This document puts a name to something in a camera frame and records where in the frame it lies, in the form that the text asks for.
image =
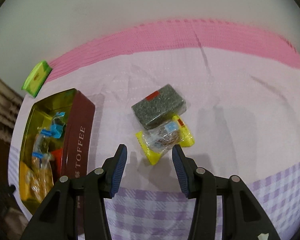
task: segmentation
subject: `blue label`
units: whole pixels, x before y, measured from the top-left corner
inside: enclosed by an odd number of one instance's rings
[[[51,131],[48,131],[48,130],[45,130],[45,129],[42,129],[40,133],[45,135],[45,136],[49,136],[49,137],[51,136]]]
[[[42,154],[42,153],[32,152],[32,156],[33,156],[33,157],[37,157],[37,158],[39,158],[39,159],[42,159],[42,158],[43,158],[43,154]]]
[[[175,130],[179,129],[179,126],[176,122],[169,122],[167,123],[164,128],[166,129],[167,133],[172,133]]]

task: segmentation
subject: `blue candy wrapper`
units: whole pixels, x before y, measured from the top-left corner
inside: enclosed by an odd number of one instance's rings
[[[53,138],[59,139],[63,133],[63,127],[65,123],[63,122],[63,117],[65,112],[57,112],[51,121],[50,132]]]

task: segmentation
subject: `red label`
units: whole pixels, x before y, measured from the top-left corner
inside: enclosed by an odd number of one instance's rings
[[[181,121],[181,119],[178,119],[178,122],[181,126],[184,126],[184,123]]]
[[[152,99],[154,99],[156,96],[158,96],[160,93],[159,91],[154,91],[152,94],[150,94],[149,96],[146,97],[146,100],[151,101]]]

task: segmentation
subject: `yellow snack package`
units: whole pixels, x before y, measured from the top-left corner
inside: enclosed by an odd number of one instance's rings
[[[194,144],[190,130],[178,115],[174,115],[172,120],[154,129],[136,133],[136,137],[152,165],[155,165],[175,144],[180,144],[181,147],[190,147]]]
[[[31,169],[24,162],[20,162],[20,176],[25,178],[25,182],[19,184],[21,200],[27,200],[32,196],[30,190],[30,179],[32,173]]]

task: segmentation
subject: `white wall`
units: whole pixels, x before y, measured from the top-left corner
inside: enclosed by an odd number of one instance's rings
[[[24,95],[21,86],[40,60],[169,17],[259,26],[282,34],[300,52],[300,9],[293,0],[6,0],[0,8],[0,77]]]

